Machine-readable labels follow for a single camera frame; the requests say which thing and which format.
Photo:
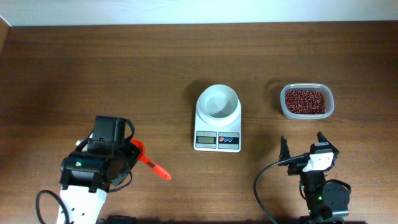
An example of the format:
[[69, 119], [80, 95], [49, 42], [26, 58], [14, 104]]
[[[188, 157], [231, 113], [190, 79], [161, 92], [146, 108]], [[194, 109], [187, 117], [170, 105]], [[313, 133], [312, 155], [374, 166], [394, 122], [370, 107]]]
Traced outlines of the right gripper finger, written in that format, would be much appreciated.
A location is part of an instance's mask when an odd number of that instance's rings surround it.
[[286, 166], [286, 160], [290, 159], [290, 150], [287, 144], [287, 140], [284, 136], [280, 137], [280, 154], [279, 154], [279, 164], [278, 166]]
[[322, 143], [322, 142], [327, 143], [328, 146], [332, 149], [334, 154], [340, 153], [339, 150], [334, 145], [332, 145], [332, 143], [329, 140], [327, 140], [327, 138], [323, 135], [323, 133], [321, 131], [319, 131], [317, 133], [317, 138], [318, 138], [319, 143]]

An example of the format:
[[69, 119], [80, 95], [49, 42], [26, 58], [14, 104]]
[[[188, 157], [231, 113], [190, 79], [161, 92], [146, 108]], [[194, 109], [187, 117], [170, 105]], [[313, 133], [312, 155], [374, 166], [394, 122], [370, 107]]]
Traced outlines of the orange measuring scoop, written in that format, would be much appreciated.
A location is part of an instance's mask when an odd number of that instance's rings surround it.
[[146, 147], [142, 141], [132, 139], [131, 143], [141, 150], [141, 155], [139, 156], [139, 161], [143, 162], [153, 173], [158, 175], [164, 180], [171, 181], [172, 177], [168, 171], [163, 167], [152, 161], [146, 156]]

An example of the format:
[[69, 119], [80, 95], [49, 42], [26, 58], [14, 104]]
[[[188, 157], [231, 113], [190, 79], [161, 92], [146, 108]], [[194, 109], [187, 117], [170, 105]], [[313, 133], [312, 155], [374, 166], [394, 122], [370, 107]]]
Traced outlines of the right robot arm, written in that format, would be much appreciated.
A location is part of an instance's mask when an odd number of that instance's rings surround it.
[[351, 186], [336, 179], [326, 179], [325, 173], [334, 167], [339, 150], [319, 132], [318, 141], [308, 153], [292, 157], [285, 137], [280, 138], [279, 162], [288, 167], [288, 175], [300, 177], [300, 194], [308, 208], [308, 215], [299, 223], [343, 223], [349, 215]]

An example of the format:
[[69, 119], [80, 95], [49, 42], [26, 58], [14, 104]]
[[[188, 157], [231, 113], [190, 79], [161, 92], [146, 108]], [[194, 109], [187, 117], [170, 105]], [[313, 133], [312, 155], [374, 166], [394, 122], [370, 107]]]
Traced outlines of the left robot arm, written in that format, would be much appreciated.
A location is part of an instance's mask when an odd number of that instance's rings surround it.
[[62, 161], [57, 223], [97, 222], [107, 194], [126, 186], [142, 154], [131, 142], [134, 132], [128, 119], [96, 117], [92, 133]]

